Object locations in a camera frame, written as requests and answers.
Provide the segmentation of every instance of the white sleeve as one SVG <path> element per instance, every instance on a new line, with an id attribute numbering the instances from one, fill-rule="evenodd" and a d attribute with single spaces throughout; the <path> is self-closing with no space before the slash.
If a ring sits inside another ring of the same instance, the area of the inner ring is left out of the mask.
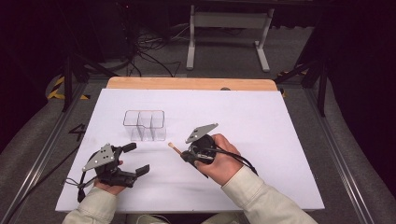
<path id="1" fill-rule="evenodd" d="M 242 208 L 251 224 L 317 223 L 294 201 L 243 166 L 222 190 Z"/>
<path id="2" fill-rule="evenodd" d="M 78 208 L 67 214 L 63 224 L 110 223 L 116 206 L 117 196 L 99 188 L 92 188 Z"/>

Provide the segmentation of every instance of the clear plastic container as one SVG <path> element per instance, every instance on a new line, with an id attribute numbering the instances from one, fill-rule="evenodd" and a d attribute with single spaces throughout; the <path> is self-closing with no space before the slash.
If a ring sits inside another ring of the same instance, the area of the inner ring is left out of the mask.
<path id="1" fill-rule="evenodd" d="M 161 110 L 128 110 L 123 125 L 132 141 L 164 141 L 165 114 Z"/>

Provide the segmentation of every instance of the gray surface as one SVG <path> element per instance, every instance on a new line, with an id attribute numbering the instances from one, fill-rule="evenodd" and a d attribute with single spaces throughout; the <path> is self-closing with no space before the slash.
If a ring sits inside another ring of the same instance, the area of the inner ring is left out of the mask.
<path id="1" fill-rule="evenodd" d="M 220 31 L 200 32 L 196 43 L 195 67 L 192 71 L 185 69 L 188 42 L 184 39 L 148 53 L 163 63 L 181 62 L 178 73 L 182 77 L 274 78 L 278 72 L 288 71 L 294 66 L 310 33 L 311 29 L 300 28 L 270 30 L 264 46 L 272 70 L 268 74 L 262 72 L 258 57 L 252 47 L 257 32 L 250 30 L 237 36 L 229 36 Z M 135 59 L 135 64 L 146 76 L 154 74 L 168 76 L 158 64 L 148 63 L 139 58 Z M 169 64 L 168 67 L 171 71 L 176 70 L 175 64 Z M 123 70 L 119 73 L 126 74 L 127 71 Z M 68 132 L 80 123 L 88 125 L 96 99 L 105 85 L 106 80 L 90 80 L 85 93 L 90 94 L 92 98 L 78 101 L 43 174 L 46 174 L 78 145 L 77 135 Z M 314 111 L 309 106 L 304 90 L 298 86 L 296 88 L 285 86 L 285 90 L 287 94 L 284 98 L 285 103 L 309 165 L 318 178 L 318 188 L 326 206 L 326 209 L 311 212 L 310 215 L 319 223 L 359 223 L 342 179 L 335 168 L 329 152 L 329 144 L 318 121 L 314 119 Z M 326 98 L 327 120 L 331 124 L 333 135 L 356 178 L 374 221 L 375 223 L 396 223 L 395 200 L 350 134 L 331 90 L 328 88 Z M 21 129 L 1 154 L 0 214 L 2 216 L 43 147 L 62 107 L 62 100 L 49 100 L 49 103 Z M 73 158 L 70 158 L 32 193 L 17 223 L 62 222 L 64 214 L 57 213 L 54 209 L 62 190 L 61 183 L 66 178 L 72 162 Z M 123 220 L 124 215 L 117 215 L 113 223 L 121 223 Z"/>

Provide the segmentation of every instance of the gray floor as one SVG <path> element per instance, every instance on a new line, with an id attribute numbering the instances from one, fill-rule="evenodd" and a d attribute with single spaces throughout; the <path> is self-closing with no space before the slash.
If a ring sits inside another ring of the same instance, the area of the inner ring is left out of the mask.
<path id="1" fill-rule="evenodd" d="M 311 28 L 271 29 L 264 46 L 271 67 L 270 73 L 262 71 L 252 46 L 253 41 L 260 33 L 251 30 L 246 30 L 240 35 L 229 35 L 218 30 L 199 32 L 194 70 L 192 71 L 185 69 L 188 40 L 184 38 L 171 42 L 162 49 L 150 50 L 148 54 L 162 63 L 181 62 L 177 71 L 178 77 L 274 78 L 277 73 L 289 71 L 294 66 L 311 32 Z M 158 64 L 149 63 L 138 57 L 134 64 L 142 72 L 143 77 L 168 76 Z M 172 72 L 177 69 L 176 64 L 167 66 Z M 131 70 L 132 66 L 128 66 L 117 73 L 124 76 L 130 75 Z M 136 70 L 132 72 L 131 76 L 136 76 Z M 99 77 L 103 76 L 92 76 L 88 85 L 82 86 L 85 88 L 84 94 L 89 94 L 91 99 L 76 101 L 73 110 L 67 113 L 67 122 L 62 127 L 58 139 L 53 139 L 53 142 L 47 141 L 53 128 L 57 124 L 59 125 L 59 118 L 65 117 L 65 113 L 61 113 L 64 102 L 50 99 L 49 103 L 31 118 L 0 155 L 1 217 L 7 212 L 43 148 L 49 153 L 49 159 L 40 166 L 43 167 L 43 170 L 39 170 L 39 174 L 45 175 L 78 145 L 78 135 L 69 133 L 69 131 L 80 123 L 89 124 L 99 92 L 106 86 L 106 79 Z M 298 85 L 299 79 L 300 77 L 295 77 L 279 87 L 285 89 L 286 106 L 309 165 L 317 177 L 318 188 L 326 206 L 324 210 L 309 214 L 318 223 L 396 223 L 395 199 L 364 157 L 351 135 L 333 98 L 331 84 L 329 83 L 327 88 L 326 118 L 321 119 L 318 118 L 316 109 L 312 106 L 309 98 L 310 95 L 315 95 L 316 88 L 313 90 L 302 89 Z M 337 166 L 332 152 L 333 144 L 329 142 L 329 135 L 321 125 L 323 121 L 329 124 L 331 138 L 338 146 L 342 159 L 347 164 L 347 170 L 352 174 L 352 179 L 349 179 L 349 182 L 344 179 L 343 171 Z M 29 196 L 20 210 L 21 212 L 14 216 L 17 219 L 15 223 L 62 222 L 64 214 L 57 213 L 54 209 L 73 157 L 60 166 Z M 350 184 L 350 180 L 354 181 L 360 194 L 354 196 L 362 198 L 367 207 L 371 216 L 368 220 L 361 217 L 359 207 L 356 207 L 353 197 L 351 198 L 354 192 L 351 193 L 346 188 Z M 116 215 L 113 223 L 122 223 L 124 219 L 125 215 Z"/>

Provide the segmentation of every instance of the person's arm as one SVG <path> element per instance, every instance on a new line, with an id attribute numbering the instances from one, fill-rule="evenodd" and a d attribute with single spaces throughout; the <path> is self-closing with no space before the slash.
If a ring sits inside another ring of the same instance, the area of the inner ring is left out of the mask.
<path id="1" fill-rule="evenodd" d="M 125 187 L 109 186 L 95 180 L 93 188 L 82 200 L 76 210 L 71 211 L 64 218 L 63 224 L 72 223 L 110 223 L 117 207 L 117 195 Z"/>
<path id="2" fill-rule="evenodd" d="M 217 146 L 240 155 L 221 134 L 212 136 Z M 234 158 L 218 153 L 212 164 L 196 162 L 198 170 L 221 185 L 233 202 L 244 210 L 251 224 L 316 223 L 294 201 L 266 185 Z"/>

